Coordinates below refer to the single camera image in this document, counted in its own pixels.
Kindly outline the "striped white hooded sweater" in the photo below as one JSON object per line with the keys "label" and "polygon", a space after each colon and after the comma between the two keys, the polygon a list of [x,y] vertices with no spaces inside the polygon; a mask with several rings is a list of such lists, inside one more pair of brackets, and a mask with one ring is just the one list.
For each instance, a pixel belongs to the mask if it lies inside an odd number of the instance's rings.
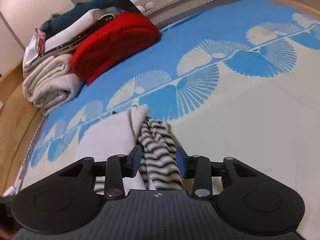
{"label": "striped white hooded sweater", "polygon": [[76,159],[105,161],[113,155],[127,155],[138,145],[142,148],[139,170],[134,178],[123,180],[124,191],[182,189],[168,124],[149,117],[149,110],[147,105],[132,107],[89,127],[76,148]]}

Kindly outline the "cream folded fleece blanket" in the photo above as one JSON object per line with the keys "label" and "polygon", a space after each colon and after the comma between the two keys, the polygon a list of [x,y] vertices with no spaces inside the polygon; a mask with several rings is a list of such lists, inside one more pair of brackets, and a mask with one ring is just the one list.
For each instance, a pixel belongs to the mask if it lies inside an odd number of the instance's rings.
{"label": "cream folded fleece blanket", "polygon": [[24,79],[24,97],[44,116],[72,100],[84,85],[71,68],[72,54],[50,56]]}

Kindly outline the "red fluffy folded blanket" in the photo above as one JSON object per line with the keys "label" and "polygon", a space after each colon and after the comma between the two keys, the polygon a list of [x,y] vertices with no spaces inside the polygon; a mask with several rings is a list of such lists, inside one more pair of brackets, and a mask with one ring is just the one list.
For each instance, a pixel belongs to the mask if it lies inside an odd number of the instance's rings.
{"label": "red fluffy folded blanket", "polygon": [[119,62],[158,40],[159,30],[147,17],[122,12],[77,46],[71,59],[72,71],[90,85]]}

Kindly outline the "white folded bedding stack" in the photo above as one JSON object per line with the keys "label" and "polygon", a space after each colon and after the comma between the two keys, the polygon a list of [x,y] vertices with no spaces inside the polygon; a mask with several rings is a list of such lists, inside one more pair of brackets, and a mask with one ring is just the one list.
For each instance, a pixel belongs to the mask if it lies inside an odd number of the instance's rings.
{"label": "white folded bedding stack", "polygon": [[45,41],[42,40],[42,33],[36,31],[24,52],[23,72],[30,72],[37,64],[52,55],[72,49],[89,34],[103,27],[116,17],[117,13],[110,9],[92,9],[68,28]]}

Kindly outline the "dark teal shark plush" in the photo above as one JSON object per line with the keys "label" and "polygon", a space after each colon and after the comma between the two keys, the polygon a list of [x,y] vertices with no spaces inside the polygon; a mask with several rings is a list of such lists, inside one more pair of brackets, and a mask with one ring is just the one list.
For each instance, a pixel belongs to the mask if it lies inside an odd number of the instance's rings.
{"label": "dark teal shark plush", "polygon": [[140,12],[130,0],[93,0],[85,3],[77,3],[72,10],[42,23],[40,31],[46,33],[46,38],[50,38],[68,28],[88,11],[92,9],[104,10],[112,7],[122,11]]}

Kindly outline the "white seal plush toy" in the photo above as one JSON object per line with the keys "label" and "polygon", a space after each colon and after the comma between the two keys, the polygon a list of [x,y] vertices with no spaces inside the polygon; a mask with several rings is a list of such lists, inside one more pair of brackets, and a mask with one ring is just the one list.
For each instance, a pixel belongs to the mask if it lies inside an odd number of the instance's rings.
{"label": "white seal plush toy", "polygon": [[141,13],[154,9],[156,3],[153,0],[130,0]]}

